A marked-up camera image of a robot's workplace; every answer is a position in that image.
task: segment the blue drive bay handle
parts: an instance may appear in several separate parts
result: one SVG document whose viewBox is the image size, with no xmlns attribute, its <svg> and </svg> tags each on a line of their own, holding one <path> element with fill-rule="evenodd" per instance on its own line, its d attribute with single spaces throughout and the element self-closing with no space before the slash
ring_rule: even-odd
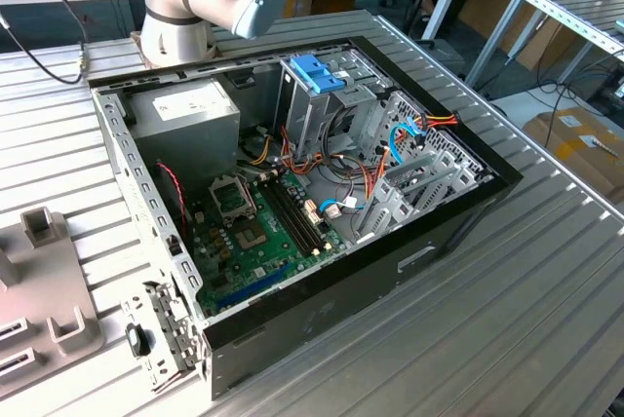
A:
<svg viewBox="0 0 624 417">
<path fill-rule="evenodd" d="M 301 79 L 312 86 L 316 94 L 339 91 L 345 87 L 344 81 L 335 78 L 327 65 L 313 55 L 291 58 L 291 66 Z"/>
</svg>

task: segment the desk leg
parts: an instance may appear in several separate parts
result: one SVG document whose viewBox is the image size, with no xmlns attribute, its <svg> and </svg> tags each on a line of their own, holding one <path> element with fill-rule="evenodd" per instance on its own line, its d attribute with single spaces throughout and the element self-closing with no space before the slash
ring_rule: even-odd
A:
<svg viewBox="0 0 624 417">
<path fill-rule="evenodd" d="M 433 11 L 431 18 L 427 23 L 427 28 L 422 34 L 423 39 L 430 40 L 436 37 L 438 29 L 447 15 L 451 1 L 452 0 L 438 0 L 438 3 L 436 3 L 436 9 Z"/>
<path fill-rule="evenodd" d="M 466 84 L 468 86 L 475 87 L 475 84 L 479 80 L 479 77 L 484 72 L 484 69 L 486 69 L 489 59 L 496 50 L 500 39 L 502 39 L 503 35 L 509 28 L 509 25 L 516 17 L 518 9 L 521 7 L 523 1 L 524 0 L 511 0 L 511 3 L 509 3 L 509 6 L 505 10 L 505 13 L 503 13 L 502 18 L 494 28 L 494 31 L 489 36 L 489 39 L 487 39 L 484 49 L 481 51 L 481 54 L 477 58 L 477 61 L 475 61 L 474 66 L 472 67 L 470 73 L 468 74 L 468 77 L 466 78 Z"/>
<path fill-rule="evenodd" d="M 589 41 L 585 42 L 585 45 L 583 46 L 583 48 L 578 52 L 578 54 L 576 54 L 576 57 L 574 57 L 574 59 L 569 63 L 569 65 L 565 68 L 562 75 L 559 77 L 560 83 L 565 81 L 567 77 L 570 74 L 572 74 L 576 66 L 578 66 L 578 63 L 580 63 L 581 60 L 589 53 L 589 51 L 592 50 L 593 45 L 594 44 L 592 44 Z"/>
<path fill-rule="evenodd" d="M 528 36 L 531 35 L 531 33 L 533 32 L 533 29 L 535 29 L 535 27 L 542 21 L 542 18 L 544 17 L 545 15 L 541 11 L 537 9 L 535 10 L 535 13 L 533 13 L 533 16 L 530 18 L 530 20 L 526 24 L 522 33 L 518 37 L 518 40 L 516 40 L 516 43 L 509 51 L 509 58 L 513 58 L 515 57 L 515 55 L 518 54 L 518 51 L 523 47 L 525 42 L 527 42 Z"/>
</svg>

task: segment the red cable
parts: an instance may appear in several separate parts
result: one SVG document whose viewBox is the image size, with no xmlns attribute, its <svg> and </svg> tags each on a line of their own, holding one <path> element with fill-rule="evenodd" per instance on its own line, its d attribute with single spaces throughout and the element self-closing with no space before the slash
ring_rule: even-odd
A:
<svg viewBox="0 0 624 417">
<path fill-rule="evenodd" d="M 174 181 L 175 190 L 177 191 L 177 196 L 179 197 L 179 210 L 180 210 L 180 213 L 182 214 L 182 237 L 185 239 L 186 238 L 186 214 L 184 213 L 184 198 L 182 197 L 182 189 L 179 186 L 179 182 L 177 181 L 176 174 L 173 173 L 173 171 L 169 167 L 167 167 L 165 164 L 162 164 L 160 162 L 157 162 L 156 165 L 160 167 L 162 170 L 164 170 L 166 173 L 168 173 L 169 176 Z"/>
</svg>

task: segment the green motherboard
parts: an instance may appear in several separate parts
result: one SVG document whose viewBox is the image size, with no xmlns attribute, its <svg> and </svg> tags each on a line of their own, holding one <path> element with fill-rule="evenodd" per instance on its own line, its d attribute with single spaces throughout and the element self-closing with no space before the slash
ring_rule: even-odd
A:
<svg viewBox="0 0 624 417">
<path fill-rule="evenodd" d="M 239 217 L 229 225 L 223 223 L 215 198 L 208 192 L 191 204 L 193 260 L 204 281 L 197 300 L 207 315 L 345 250 L 327 224 L 307 221 L 308 196 L 292 173 L 287 171 L 269 183 L 245 181 L 243 186 L 247 199 L 253 200 L 255 215 Z M 217 197 L 221 210 L 243 203 L 235 188 L 220 190 Z"/>
</svg>

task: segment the metal table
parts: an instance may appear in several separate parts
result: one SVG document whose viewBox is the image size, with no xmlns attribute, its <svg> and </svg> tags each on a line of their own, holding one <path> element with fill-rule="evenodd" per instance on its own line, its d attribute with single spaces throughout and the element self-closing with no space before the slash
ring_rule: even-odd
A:
<svg viewBox="0 0 624 417">
<path fill-rule="evenodd" d="M 600 415 L 624 386 L 624 217 L 381 18 L 286 19 L 227 54 L 364 35 L 525 176 L 448 258 L 220 401 L 195 375 L 153 396 L 118 306 L 148 259 L 84 85 L 0 58 L 0 224 L 66 214 L 106 345 L 0 403 L 0 415 Z M 40 57 L 57 73 L 75 48 Z M 96 74 L 141 69 L 129 41 L 90 47 Z"/>
<path fill-rule="evenodd" d="M 615 29 L 615 22 L 624 19 L 624 0 L 512 0 L 466 78 L 466 84 L 475 86 L 524 2 L 534 6 L 536 12 L 509 52 L 509 57 L 514 57 L 523 47 L 535 26 L 544 17 L 550 17 L 588 41 L 562 73 L 560 82 L 572 73 L 593 45 L 624 59 L 624 34 Z"/>
</svg>

